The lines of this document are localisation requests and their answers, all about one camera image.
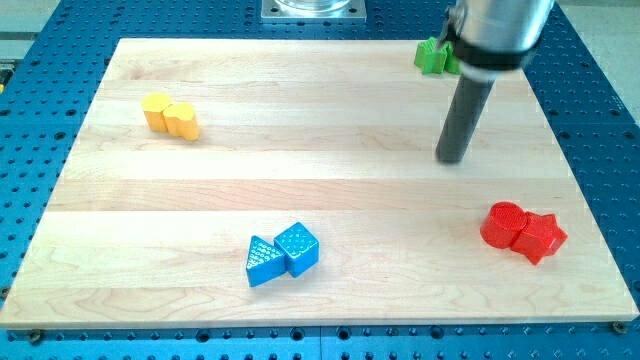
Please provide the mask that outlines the green block behind arm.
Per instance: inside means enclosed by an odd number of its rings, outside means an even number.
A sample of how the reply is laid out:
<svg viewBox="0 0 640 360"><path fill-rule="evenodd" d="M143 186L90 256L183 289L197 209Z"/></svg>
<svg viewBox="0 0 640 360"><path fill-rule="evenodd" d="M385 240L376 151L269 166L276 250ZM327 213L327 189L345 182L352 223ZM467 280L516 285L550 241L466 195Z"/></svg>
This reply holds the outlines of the green block behind arm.
<svg viewBox="0 0 640 360"><path fill-rule="evenodd" d="M462 73L460 69L459 59L454 54L454 47L451 42L445 44L446 59L444 65L444 71L454 75L460 75Z"/></svg>

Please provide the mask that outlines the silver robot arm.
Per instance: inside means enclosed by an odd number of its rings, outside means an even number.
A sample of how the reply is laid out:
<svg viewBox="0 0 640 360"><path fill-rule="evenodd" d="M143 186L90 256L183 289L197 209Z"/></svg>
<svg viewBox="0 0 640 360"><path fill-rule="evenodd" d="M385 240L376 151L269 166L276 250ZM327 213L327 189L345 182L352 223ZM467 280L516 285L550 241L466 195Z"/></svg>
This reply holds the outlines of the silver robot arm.
<svg viewBox="0 0 640 360"><path fill-rule="evenodd" d="M553 0L457 0L446 9L437 48L449 44L464 77L494 81L530 61Z"/></svg>

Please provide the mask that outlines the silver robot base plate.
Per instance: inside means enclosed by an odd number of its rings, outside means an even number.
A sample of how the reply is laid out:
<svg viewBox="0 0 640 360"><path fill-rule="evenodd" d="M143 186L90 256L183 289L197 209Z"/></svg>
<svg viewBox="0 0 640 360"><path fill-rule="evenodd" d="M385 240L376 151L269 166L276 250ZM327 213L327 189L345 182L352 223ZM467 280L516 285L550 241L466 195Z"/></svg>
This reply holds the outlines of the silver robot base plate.
<svg viewBox="0 0 640 360"><path fill-rule="evenodd" d="M260 15L268 21L367 18L364 0L262 0Z"/></svg>

